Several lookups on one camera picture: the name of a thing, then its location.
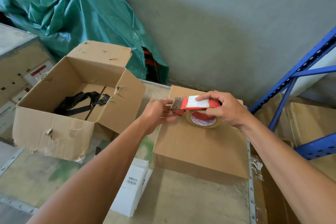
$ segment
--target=red label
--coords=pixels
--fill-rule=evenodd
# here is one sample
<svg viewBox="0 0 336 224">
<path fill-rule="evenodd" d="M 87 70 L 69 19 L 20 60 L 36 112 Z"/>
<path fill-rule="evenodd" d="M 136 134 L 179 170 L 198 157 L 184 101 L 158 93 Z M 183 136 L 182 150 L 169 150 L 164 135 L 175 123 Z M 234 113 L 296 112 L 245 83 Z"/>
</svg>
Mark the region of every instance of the red label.
<svg viewBox="0 0 336 224">
<path fill-rule="evenodd" d="M 43 69 L 45 69 L 47 66 L 46 65 L 43 65 L 41 66 L 39 69 L 37 69 L 36 71 L 32 72 L 30 75 L 31 76 L 34 76 L 36 74 L 38 74 L 39 72 L 41 72 Z"/>
</svg>

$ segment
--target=barcode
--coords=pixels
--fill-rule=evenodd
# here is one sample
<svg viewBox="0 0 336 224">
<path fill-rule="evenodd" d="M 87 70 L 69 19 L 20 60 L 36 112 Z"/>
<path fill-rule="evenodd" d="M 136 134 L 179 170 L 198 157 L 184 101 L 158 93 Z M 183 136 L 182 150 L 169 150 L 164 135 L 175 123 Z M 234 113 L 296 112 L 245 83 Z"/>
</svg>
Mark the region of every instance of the barcode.
<svg viewBox="0 0 336 224">
<path fill-rule="evenodd" d="M 136 182 L 133 182 L 133 181 L 130 181 L 130 180 L 127 180 L 127 183 L 128 184 L 132 184 L 132 185 L 136 185 L 137 184 Z"/>
<path fill-rule="evenodd" d="M 135 179 L 135 178 L 133 178 L 133 177 L 130 177 L 130 176 L 128 177 L 128 179 L 129 179 L 129 180 L 131 180 L 131 181 L 135 181 L 135 182 L 137 182 L 137 181 L 138 181 L 138 179 Z"/>
</svg>

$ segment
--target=packing tape roll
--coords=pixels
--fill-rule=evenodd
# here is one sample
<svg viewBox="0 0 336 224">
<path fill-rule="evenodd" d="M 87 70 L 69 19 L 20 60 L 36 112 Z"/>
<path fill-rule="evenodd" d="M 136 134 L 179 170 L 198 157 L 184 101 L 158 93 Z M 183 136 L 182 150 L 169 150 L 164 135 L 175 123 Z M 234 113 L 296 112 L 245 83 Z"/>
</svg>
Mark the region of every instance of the packing tape roll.
<svg viewBox="0 0 336 224">
<path fill-rule="evenodd" d="M 200 120 L 199 118 L 196 118 L 193 114 L 194 113 L 200 113 L 200 114 L 205 114 L 206 112 L 204 110 L 200 111 L 187 111 L 186 113 L 186 118 L 187 121 L 198 128 L 214 128 L 217 127 L 220 124 L 220 120 L 214 117 L 213 119 L 208 119 L 208 120 Z"/>
</svg>

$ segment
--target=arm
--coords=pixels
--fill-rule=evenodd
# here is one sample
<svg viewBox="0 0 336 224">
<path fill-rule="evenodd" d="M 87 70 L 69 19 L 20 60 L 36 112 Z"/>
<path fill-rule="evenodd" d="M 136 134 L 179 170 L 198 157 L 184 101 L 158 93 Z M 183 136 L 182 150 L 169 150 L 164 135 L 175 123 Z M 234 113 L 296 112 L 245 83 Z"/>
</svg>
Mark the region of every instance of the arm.
<svg viewBox="0 0 336 224">
<path fill-rule="evenodd" d="M 154 129 L 176 119 L 170 100 L 148 103 L 142 115 L 63 184 L 28 224 L 103 223 L 138 147 Z"/>
<path fill-rule="evenodd" d="M 207 114 L 220 117 L 246 134 L 299 221 L 334 223 L 336 183 L 280 140 L 231 94 L 208 92 L 196 100 L 210 97 L 219 99 L 222 106 L 207 109 Z"/>
</svg>

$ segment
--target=green tarp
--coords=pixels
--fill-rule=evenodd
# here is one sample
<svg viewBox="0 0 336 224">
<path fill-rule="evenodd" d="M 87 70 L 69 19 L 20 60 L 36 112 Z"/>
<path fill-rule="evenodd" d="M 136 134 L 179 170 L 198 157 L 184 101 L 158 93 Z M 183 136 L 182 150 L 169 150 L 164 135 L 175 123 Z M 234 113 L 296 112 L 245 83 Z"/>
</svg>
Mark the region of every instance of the green tarp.
<svg viewBox="0 0 336 224">
<path fill-rule="evenodd" d="M 146 47 L 161 65 L 160 82 L 167 82 L 169 68 L 125 0 L 0 0 L 0 11 L 40 36 L 57 61 L 87 39 L 119 44 L 132 48 L 127 69 L 146 79 Z"/>
</svg>

